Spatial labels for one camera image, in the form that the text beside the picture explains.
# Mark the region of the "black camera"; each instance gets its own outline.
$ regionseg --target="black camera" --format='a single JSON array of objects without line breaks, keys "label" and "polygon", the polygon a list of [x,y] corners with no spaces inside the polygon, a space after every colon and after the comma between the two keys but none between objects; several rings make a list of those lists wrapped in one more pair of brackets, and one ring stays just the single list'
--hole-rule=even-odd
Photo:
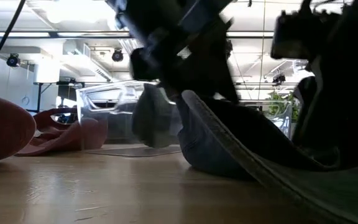
[{"label": "black camera", "polygon": [[274,59],[294,58],[312,61],[325,46],[329,33],[341,14],[317,12],[304,0],[298,12],[282,11],[276,20],[270,56]]},{"label": "black camera", "polygon": [[124,55],[122,54],[122,49],[114,49],[114,53],[112,54],[112,60],[115,62],[121,62],[124,60]]},{"label": "black camera", "polygon": [[283,82],[285,82],[284,74],[279,74],[276,77],[273,77],[273,83],[276,83],[276,85],[280,85]]},{"label": "black camera", "polygon": [[22,62],[21,62],[18,54],[11,54],[9,56],[9,58],[6,60],[7,66],[12,67],[12,68],[20,67],[21,63]]}]

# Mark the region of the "wooden floor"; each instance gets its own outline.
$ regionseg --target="wooden floor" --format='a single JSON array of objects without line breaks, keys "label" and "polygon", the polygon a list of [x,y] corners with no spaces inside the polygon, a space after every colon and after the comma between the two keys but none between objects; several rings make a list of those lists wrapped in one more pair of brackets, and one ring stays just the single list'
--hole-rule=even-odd
[{"label": "wooden floor", "polygon": [[1,223],[313,223],[256,182],[190,169],[181,154],[81,152],[0,162]]}]

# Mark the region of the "white wall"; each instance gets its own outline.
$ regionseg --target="white wall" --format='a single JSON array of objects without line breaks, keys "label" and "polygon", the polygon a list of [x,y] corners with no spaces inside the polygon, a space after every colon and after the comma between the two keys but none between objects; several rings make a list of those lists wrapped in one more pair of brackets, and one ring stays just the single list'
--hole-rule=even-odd
[{"label": "white wall", "polygon": [[[0,97],[25,109],[37,109],[38,86],[33,84],[34,73],[25,68],[10,68],[0,58]],[[50,86],[41,97],[41,111],[56,107],[57,86]]]}]

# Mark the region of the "pink fabric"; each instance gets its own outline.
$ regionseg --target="pink fabric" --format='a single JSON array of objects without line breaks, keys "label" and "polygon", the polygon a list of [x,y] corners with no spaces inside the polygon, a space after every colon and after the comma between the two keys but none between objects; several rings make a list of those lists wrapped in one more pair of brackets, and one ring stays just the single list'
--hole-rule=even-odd
[{"label": "pink fabric", "polygon": [[0,98],[0,160],[19,152],[34,133],[34,118],[21,107]]},{"label": "pink fabric", "polygon": [[81,125],[79,122],[69,125],[57,123],[51,118],[53,114],[74,112],[68,109],[71,108],[52,109],[35,115],[37,129],[43,133],[33,138],[16,156],[39,156],[53,151],[79,151],[82,143],[85,149],[101,148],[107,138],[107,121],[83,118]]},{"label": "pink fabric", "polygon": [[[51,115],[76,113],[76,108],[43,111],[34,117],[21,107],[0,98],[0,160],[13,156],[38,156],[48,151],[99,149],[107,138],[107,121],[85,118],[81,125],[54,121]],[[43,132],[33,138],[35,130]]]}]

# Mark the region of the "transparent bin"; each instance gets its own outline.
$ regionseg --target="transparent bin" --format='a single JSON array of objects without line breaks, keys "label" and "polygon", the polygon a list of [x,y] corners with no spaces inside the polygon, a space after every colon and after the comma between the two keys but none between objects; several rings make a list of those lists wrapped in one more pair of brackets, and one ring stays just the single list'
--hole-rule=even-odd
[{"label": "transparent bin", "polygon": [[287,138],[291,139],[291,134],[294,128],[292,123],[292,102],[291,101],[243,101],[245,106],[254,108],[263,108],[264,112],[267,108],[275,109],[273,114],[264,113],[264,115],[275,124]]},{"label": "transparent bin", "polygon": [[[87,131],[91,134],[83,137],[83,150],[113,149],[117,145],[160,148],[178,144],[181,121],[176,105],[168,101],[155,83],[117,82],[82,88],[76,95],[81,127],[92,128]],[[144,100],[138,104],[140,97]],[[134,114],[138,107],[142,109],[137,111],[146,112]]]}]

